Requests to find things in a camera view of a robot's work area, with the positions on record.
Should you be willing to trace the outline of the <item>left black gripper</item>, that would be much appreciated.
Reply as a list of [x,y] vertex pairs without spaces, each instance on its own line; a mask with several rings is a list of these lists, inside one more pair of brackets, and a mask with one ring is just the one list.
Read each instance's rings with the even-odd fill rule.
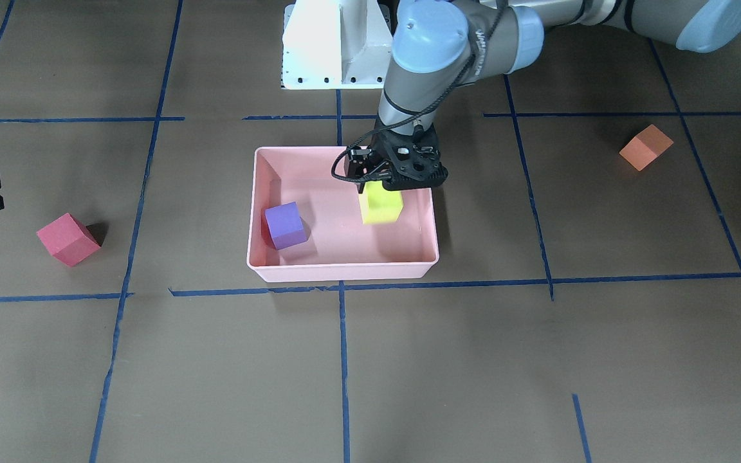
[[441,186],[449,171],[441,163],[439,138],[432,125],[411,135],[383,130],[371,138],[370,149],[353,147],[345,159],[345,176],[356,182],[359,194],[374,181],[388,161],[389,177],[382,179],[387,191],[417,190]]

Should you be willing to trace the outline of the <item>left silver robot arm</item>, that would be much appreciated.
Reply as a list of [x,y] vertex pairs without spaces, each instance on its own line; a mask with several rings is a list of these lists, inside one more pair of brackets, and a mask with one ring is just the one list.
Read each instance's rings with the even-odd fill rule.
[[435,112],[450,93],[529,67],[547,32],[606,24],[679,50],[709,53],[741,33],[741,1],[403,1],[374,128],[340,153],[339,181],[387,191],[440,186]]

